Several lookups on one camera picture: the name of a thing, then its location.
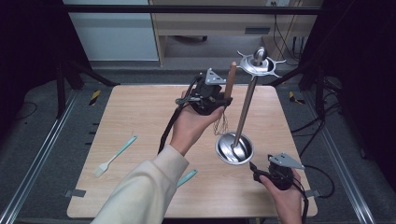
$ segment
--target person's right hand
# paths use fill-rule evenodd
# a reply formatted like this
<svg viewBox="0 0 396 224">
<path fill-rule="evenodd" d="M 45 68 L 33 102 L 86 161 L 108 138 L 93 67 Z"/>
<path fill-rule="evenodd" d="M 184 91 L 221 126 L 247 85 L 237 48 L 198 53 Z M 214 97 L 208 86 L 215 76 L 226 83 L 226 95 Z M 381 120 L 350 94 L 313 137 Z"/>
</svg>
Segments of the person's right hand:
<svg viewBox="0 0 396 224">
<path fill-rule="evenodd" d="M 300 181 L 300 176 L 297 172 L 292 169 L 294 178 Z M 276 206 L 277 214 L 279 215 L 280 221 L 282 224 L 299 224 L 302 223 L 301 215 L 302 215 L 302 195 L 297 188 L 291 186 L 290 189 L 280 190 L 278 189 L 273 182 L 268 179 L 266 176 L 261 175 L 260 180 L 262 184 L 268 189 L 271 193 Z"/>
</svg>

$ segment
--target wooden stick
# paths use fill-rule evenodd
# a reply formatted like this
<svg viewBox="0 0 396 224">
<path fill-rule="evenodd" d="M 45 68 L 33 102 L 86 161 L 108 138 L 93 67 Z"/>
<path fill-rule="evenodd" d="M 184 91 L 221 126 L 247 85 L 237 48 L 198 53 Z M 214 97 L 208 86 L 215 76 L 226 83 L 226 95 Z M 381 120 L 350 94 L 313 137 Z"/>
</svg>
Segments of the wooden stick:
<svg viewBox="0 0 396 224">
<path fill-rule="evenodd" d="M 233 91 L 233 81 L 235 80 L 236 62 L 232 62 L 230 66 L 230 72 L 228 73 L 227 83 L 225 85 L 224 99 L 231 97 Z"/>
</svg>

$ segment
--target sweatshirt sleeve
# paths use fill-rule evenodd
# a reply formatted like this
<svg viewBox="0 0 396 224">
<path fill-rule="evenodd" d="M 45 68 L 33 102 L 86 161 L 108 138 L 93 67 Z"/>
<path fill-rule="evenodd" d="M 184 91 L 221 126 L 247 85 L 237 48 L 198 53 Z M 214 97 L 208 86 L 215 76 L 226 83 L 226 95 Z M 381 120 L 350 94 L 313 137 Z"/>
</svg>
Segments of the sweatshirt sleeve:
<svg viewBox="0 0 396 224">
<path fill-rule="evenodd" d="M 167 145 L 153 161 L 143 161 L 119 183 L 93 224 L 162 223 L 189 163 Z"/>
</svg>

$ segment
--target round metal base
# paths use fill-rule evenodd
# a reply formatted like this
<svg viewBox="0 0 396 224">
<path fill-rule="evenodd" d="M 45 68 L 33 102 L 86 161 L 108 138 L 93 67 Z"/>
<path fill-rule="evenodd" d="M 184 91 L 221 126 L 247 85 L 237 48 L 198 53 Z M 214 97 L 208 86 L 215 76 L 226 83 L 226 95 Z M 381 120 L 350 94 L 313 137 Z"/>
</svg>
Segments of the round metal base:
<svg viewBox="0 0 396 224">
<path fill-rule="evenodd" d="M 250 140 L 243 134 L 238 141 L 238 146 L 233 147 L 235 133 L 226 133 L 216 141 L 216 152 L 219 157 L 230 164 L 244 164 L 253 157 L 253 145 Z"/>
</svg>

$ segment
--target light wood tabletop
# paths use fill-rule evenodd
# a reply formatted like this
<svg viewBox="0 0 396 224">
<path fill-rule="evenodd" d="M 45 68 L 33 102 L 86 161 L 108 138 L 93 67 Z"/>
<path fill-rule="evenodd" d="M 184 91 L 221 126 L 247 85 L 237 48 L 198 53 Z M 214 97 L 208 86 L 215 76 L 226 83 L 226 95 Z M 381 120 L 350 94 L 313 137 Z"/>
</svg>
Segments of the light wood tabletop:
<svg viewBox="0 0 396 224">
<path fill-rule="evenodd" d="M 113 189 L 138 163 L 153 159 L 161 136 L 175 108 L 176 98 L 187 86 L 133 85 L 113 89 L 76 189 L 86 190 L 84 197 L 72 197 L 67 215 L 95 217 Z M 248 86 L 233 87 L 233 102 L 225 110 L 229 131 L 235 131 Z M 255 88 L 242 131 L 254 146 L 253 161 L 267 171 L 267 155 L 286 152 L 300 161 L 288 123 L 273 87 Z M 137 139 L 122 152 L 99 178 L 94 170 L 109 160 L 132 136 Z M 172 137 L 170 132 L 167 143 Z M 190 181 L 177 189 L 165 217 L 276 217 L 269 192 L 253 181 L 248 163 L 231 165 L 215 151 L 218 136 L 213 127 L 203 133 L 190 149 L 185 174 L 198 170 Z M 305 173 L 298 170 L 305 189 L 310 189 Z M 308 216 L 318 209 L 310 198 Z"/>
</svg>

